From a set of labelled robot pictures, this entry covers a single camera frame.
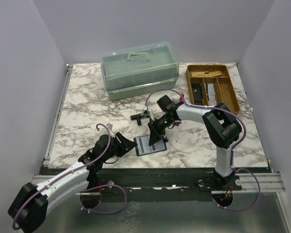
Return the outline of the red card holder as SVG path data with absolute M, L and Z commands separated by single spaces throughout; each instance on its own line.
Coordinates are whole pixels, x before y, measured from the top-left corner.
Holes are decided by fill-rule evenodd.
M 172 98 L 173 102 L 180 102 L 180 101 L 183 101 L 183 100 L 184 100 L 184 94 L 183 93 L 181 93 L 181 95 L 180 95 L 178 100 L 175 99 L 175 98 Z M 173 122 L 172 128 L 174 128 L 175 126 L 179 126 L 180 124 L 181 124 L 181 120 L 176 120 L 176 121 Z

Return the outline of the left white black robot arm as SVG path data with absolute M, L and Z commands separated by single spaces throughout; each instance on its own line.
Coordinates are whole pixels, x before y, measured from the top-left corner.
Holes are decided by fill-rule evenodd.
M 97 173 L 112 157 L 120 158 L 136 147 L 134 141 L 121 133 L 115 136 L 103 134 L 94 147 L 87 150 L 76 163 L 39 184 L 27 183 L 22 186 L 8 209 L 13 219 L 13 230 L 25 233 L 37 230 L 46 216 L 69 197 L 79 192 L 100 191 L 106 187 L 97 180 Z

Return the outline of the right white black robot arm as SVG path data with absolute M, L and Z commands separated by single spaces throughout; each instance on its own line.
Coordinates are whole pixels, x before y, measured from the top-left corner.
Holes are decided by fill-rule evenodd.
M 149 143 L 151 147 L 162 140 L 165 129 L 177 121 L 189 120 L 202 123 L 213 144 L 216 145 L 216 166 L 213 172 L 213 185 L 225 190 L 231 185 L 235 174 L 233 169 L 233 149 L 246 136 L 246 127 L 241 119 L 220 103 L 216 106 L 189 105 L 183 101 L 174 102 L 167 95 L 157 101 L 164 112 L 160 118 L 153 118 L 148 123 L 150 129 Z

